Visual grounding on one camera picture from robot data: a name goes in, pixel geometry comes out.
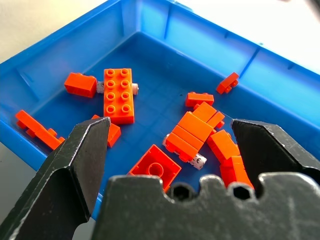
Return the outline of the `long orange brick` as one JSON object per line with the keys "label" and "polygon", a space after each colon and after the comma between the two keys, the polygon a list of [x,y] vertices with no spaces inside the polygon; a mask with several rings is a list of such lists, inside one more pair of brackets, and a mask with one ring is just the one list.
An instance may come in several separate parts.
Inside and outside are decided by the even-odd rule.
{"label": "long orange brick", "polygon": [[55,150],[65,141],[65,138],[62,136],[57,137],[58,134],[52,128],[46,129],[24,110],[20,110],[18,113],[16,113],[15,117],[17,119],[16,124],[21,129],[26,129],[26,133],[30,137],[37,137],[52,150]]}

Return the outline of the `blue plastic bin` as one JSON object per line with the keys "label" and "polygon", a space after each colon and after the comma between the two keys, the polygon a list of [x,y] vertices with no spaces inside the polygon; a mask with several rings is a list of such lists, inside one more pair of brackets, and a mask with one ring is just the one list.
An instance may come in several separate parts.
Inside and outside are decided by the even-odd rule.
{"label": "blue plastic bin", "polygon": [[[104,78],[128,68],[138,84],[133,124],[107,151],[100,190],[125,175],[151,147],[162,147],[187,111],[187,93],[209,93],[231,119],[276,124],[320,160],[320,63],[302,67],[172,0],[109,0],[0,64],[0,142],[38,170],[51,149],[17,126],[24,110],[59,137],[103,114],[103,96],[67,93],[70,73]],[[233,72],[238,85],[219,94]]]}

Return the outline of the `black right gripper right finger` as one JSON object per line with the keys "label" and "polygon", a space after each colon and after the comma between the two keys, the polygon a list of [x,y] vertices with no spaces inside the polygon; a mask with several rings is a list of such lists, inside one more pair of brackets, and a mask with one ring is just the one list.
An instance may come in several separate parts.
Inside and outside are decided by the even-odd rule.
{"label": "black right gripper right finger", "polygon": [[231,129],[252,185],[263,173],[304,174],[320,186],[320,161],[280,126],[263,121],[233,119]]}

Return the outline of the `upside-down orange square brick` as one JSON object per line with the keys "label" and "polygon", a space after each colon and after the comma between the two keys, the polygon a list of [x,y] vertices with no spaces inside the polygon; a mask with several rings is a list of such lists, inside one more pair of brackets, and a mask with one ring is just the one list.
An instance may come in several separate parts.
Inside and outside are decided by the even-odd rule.
{"label": "upside-down orange square brick", "polygon": [[148,175],[159,177],[162,180],[164,192],[167,192],[181,169],[175,161],[153,144],[128,174],[132,176]]}

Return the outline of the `large orange studded brick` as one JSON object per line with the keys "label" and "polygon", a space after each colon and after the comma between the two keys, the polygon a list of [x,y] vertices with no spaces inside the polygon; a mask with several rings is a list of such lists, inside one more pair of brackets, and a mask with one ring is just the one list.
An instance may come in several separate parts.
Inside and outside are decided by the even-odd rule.
{"label": "large orange studded brick", "polygon": [[103,115],[115,125],[135,122],[132,70],[108,68],[104,70]]}

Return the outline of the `white battery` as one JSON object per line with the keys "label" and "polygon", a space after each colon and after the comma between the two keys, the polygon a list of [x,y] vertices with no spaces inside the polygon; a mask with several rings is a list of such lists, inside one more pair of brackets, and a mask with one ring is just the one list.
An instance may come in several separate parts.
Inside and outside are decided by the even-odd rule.
{"label": "white battery", "polygon": [[[98,81],[97,86],[96,86],[96,92],[99,94],[104,93],[104,82],[103,81]],[[132,83],[132,92],[134,95],[137,95],[139,92],[139,86],[137,83]]]}

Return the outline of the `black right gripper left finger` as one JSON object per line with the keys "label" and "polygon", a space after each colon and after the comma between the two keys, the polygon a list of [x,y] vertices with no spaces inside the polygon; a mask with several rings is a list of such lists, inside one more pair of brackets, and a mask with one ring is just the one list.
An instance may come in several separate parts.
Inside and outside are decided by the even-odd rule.
{"label": "black right gripper left finger", "polygon": [[110,125],[108,117],[100,117],[73,128],[0,224],[0,240],[73,239],[96,205]]}

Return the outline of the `orange brick assembly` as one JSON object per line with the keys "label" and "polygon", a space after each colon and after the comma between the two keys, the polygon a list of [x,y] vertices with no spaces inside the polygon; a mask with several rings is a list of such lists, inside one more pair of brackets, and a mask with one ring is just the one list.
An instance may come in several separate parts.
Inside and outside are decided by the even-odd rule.
{"label": "orange brick assembly", "polygon": [[189,163],[191,164],[194,168],[196,168],[197,170],[201,170],[203,168],[203,166],[205,165],[205,163],[207,162],[207,158],[205,158],[204,156],[202,156],[201,154],[199,154],[199,152],[196,154],[196,156],[188,162],[185,163]]}

